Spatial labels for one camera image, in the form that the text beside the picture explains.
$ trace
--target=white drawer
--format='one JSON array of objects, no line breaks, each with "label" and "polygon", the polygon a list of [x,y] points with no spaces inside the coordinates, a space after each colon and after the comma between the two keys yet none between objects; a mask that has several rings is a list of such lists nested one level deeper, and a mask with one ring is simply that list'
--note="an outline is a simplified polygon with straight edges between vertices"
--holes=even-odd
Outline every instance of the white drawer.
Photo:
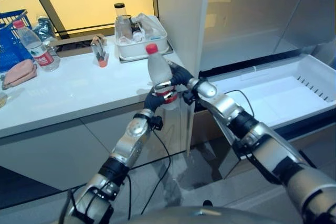
[{"label": "white drawer", "polygon": [[[257,120],[278,128],[335,108],[336,71],[311,55],[210,77],[221,92],[241,90]],[[251,113],[239,92],[228,94]]]}]

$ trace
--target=water bottle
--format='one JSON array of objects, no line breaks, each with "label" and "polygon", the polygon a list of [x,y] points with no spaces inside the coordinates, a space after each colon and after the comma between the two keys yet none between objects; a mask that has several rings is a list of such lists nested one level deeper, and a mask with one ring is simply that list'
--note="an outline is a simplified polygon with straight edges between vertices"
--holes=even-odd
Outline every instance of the water bottle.
[{"label": "water bottle", "polygon": [[14,21],[13,25],[17,29],[22,45],[24,45],[44,71],[51,72],[58,68],[59,57],[52,57],[39,37],[26,27],[22,20]]},{"label": "water bottle", "polygon": [[[169,81],[173,75],[170,67],[163,56],[158,52],[157,45],[155,43],[148,44],[146,46],[148,55],[148,72],[153,85],[157,85],[164,81]],[[155,90],[156,95],[165,95],[173,90],[174,87],[167,87],[160,90]],[[167,99],[161,106],[166,110],[173,110],[177,107],[177,94]]]}]

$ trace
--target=bottle label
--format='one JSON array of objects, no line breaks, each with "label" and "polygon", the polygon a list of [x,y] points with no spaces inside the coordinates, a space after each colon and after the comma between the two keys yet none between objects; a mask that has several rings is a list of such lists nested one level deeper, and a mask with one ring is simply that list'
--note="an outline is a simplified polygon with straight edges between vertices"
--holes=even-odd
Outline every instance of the bottle label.
[{"label": "bottle label", "polygon": [[50,53],[47,51],[46,47],[43,44],[38,47],[29,49],[29,52],[32,57],[37,61],[37,63],[42,67],[49,65],[54,61],[53,57],[50,55]]}]

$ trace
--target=gray floor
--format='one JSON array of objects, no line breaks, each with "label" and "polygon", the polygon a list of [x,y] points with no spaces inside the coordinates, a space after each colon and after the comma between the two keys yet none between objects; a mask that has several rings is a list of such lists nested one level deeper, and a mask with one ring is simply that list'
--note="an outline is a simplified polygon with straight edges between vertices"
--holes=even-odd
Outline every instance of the gray floor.
[{"label": "gray floor", "polygon": [[[223,179],[227,174],[221,174],[218,170],[215,154],[218,152],[217,148],[220,148],[220,141],[194,148],[190,156],[185,153],[174,155],[169,172],[159,185],[146,212],[169,206],[199,206],[205,199],[209,199],[214,206],[247,210],[284,223],[302,223],[285,190],[265,181],[257,170],[242,169],[244,166],[239,164],[231,173],[233,176]],[[334,137],[318,139],[303,148],[319,168],[336,179],[335,150]],[[140,214],[167,164],[168,160],[164,159],[130,171],[133,217]],[[126,183],[114,202],[115,212],[110,223],[127,219],[128,193]],[[61,193],[0,210],[0,223],[51,223],[58,218],[65,197],[66,193]]]}]

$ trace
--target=red bottle cap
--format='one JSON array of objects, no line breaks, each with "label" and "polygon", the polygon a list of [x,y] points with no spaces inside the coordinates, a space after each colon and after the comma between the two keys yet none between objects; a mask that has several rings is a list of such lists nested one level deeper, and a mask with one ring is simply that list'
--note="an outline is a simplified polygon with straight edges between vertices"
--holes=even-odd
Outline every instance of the red bottle cap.
[{"label": "red bottle cap", "polygon": [[25,23],[23,23],[22,20],[16,20],[16,21],[14,21],[13,25],[14,25],[15,28],[25,27]]},{"label": "red bottle cap", "polygon": [[148,53],[149,55],[151,55],[151,54],[157,52],[157,51],[158,51],[158,50],[157,50],[157,45],[156,45],[155,43],[148,44],[148,45],[146,46],[146,51],[147,51],[147,53]]}]

